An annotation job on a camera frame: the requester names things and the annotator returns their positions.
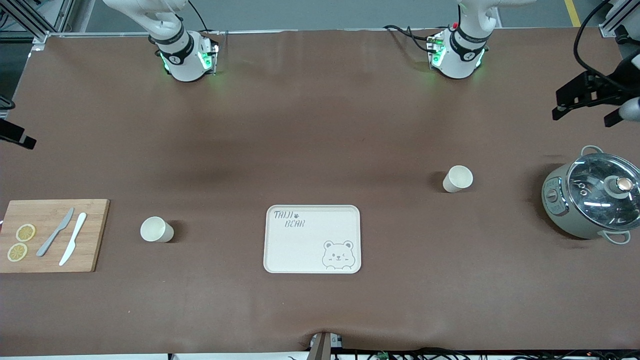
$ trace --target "pot handle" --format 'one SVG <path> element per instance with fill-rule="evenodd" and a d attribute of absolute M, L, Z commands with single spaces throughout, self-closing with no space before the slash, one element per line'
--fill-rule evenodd
<path fill-rule="evenodd" d="M 584 156 L 584 151 L 586 149 L 593 149 L 599 154 L 603 154 L 604 153 L 604 151 L 601 148 L 599 148 L 599 147 L 597 147 L 595 145 L 587 145 L 587 146 L 583 147 L 582 150 L 580 151 L 580 156 Z"/>
<path fill-rule="evenodd" d="M 598 232 L 598 235 L 600 235 L 603 238 L 609 240 L 610 243 L 614 243 L 616 245 L 624 245 L 624 244 L 628 243 L 629 240 L 631 240 L 631 233 L 628 232 L 628 231 L 622 231 L 620 233 L 617 233 L 617 232 L 613 232 L 613 231 L 602 230 L 602 231 Z M 610 235 L 624 235 L 625 241 L 617 242 L 616 240 L 613 240 Z"/>

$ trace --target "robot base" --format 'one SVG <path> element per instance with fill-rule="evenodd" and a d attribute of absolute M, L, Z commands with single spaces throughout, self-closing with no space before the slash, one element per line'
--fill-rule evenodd
<path fill-rule="evenodd" d="M 463 61 L 450 43 L 451 30 L 446 29 L 427 39 L 427 49 L 434 50 L 429 53 L 429 66 L 438 69 L 443 75 L 453 79 L 463 79 L 471 75 L 480 66 L 484 50 L 477 55 L 477 60 Z"/>
<path fill-rule="evenodd" d="M 215 74 L 218 64 L 218 45 L 212 45 L 211 39 L 203 37 L 196 31 L 188 31 L 193 37 L 193 50 L 182 64 L 176 65 L 161 56 L 164 69 L 179 81 L 195 81 L 204 74 Z"/>

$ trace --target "gray floor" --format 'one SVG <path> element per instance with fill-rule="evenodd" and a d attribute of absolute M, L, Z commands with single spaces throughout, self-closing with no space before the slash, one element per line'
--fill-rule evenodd
<path fill-rule="evenodd" d="M 77 0 L 86 8 L 92 0 Z M 192 0 L 209 28 L 222 31 L 271 29 L 353 29 L 381 28 L 395 24 L 414 28 L 433 28 L 457 20 L 453 0 Z M 600 0 L 575 0 L 580 19 Z M 188 29 L 202 29 L 193 9 L 187 6 L 179 15 Z M 604 16 L 589 25 L 598 24 Z M 570 27 L 571 19 L 562 0 L 538 0 L 522 8 L 501 8 L 505 28 Z M 95 0 L 87 32 L 139 32 L 143 29 L 130 18 Z M 29 44 L 0 44 L 0 94 L 13 95 L 24 68 Z"/>

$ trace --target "table knife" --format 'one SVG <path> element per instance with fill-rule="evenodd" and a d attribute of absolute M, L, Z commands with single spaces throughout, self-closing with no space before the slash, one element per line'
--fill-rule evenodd
<path fill-rule="evenodd" d="M 60 231 L 62 231 L 64 228 L 67 227 L 67 225 L 69 225 L 69 222 L 71 221 L 71 216 L 73 216 L 73 214 L 74 214 L 74 209 L 70 208 L 65 218 L 62 219 L 62 221 L 60 222 L 60 225 L 58 225 L 58 228 L 53 232 L 53 234 L 51 234 L 49 239 L 47 239 L 47 241 L 45 241 L 45 243 L 42 244 L 42 246 L 38 249 L 36 256 L 43 256 L 47 252 L 47 250 L 49 250 L 49 247 L 51 246 L 53 239 L 56 238 L 56 236 Z"/>
<path fill-rule="evenodd" d="M 80 232 L 80 229 L 82 228 L 82 225 L 84 224 L 85 219 L 86 213 L 80 213 L 80 215 L 78 215 L 78 220 L 76 220 L 76 228 L 74 229 L 74 233 L 71 234 L 71 240 L 69 240 L 69 245 L 67 245 L 65 253 L 64 255 L 62 255 L 62 259 L 60 259 L 60 263 L 58 264 L 59 266 L 64 265 L 76 249 L 76 238 L 78 236 L 78 233 Z"/>

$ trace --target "wooden cutting board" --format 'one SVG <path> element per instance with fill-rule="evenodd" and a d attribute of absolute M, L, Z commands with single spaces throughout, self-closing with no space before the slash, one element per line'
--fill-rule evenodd
<path fill-rule="evenodd" d="M 44 256 L 36 252 L 58 227 L 70 208 L 74 208 L 71 221 Z M 8 272 L 92 272 L 98 258 L 104 222 L 107 219 L 109 201 L 106 199 L 79 200 L 14 200 L 4 215 L 0 231 L 0 273 Z M 63 266 L 58 263 L 67 249 L 69 239 L 80 213 L 86 213 L 86 220 L 76 238 L 76 249 Z M 7 257 L 9 248 L 19 242 L 15 233 L 24 224 L 36 228 L 35 236 L 24 242 L 28 251 L 24 259 L 12 263 Z"/>

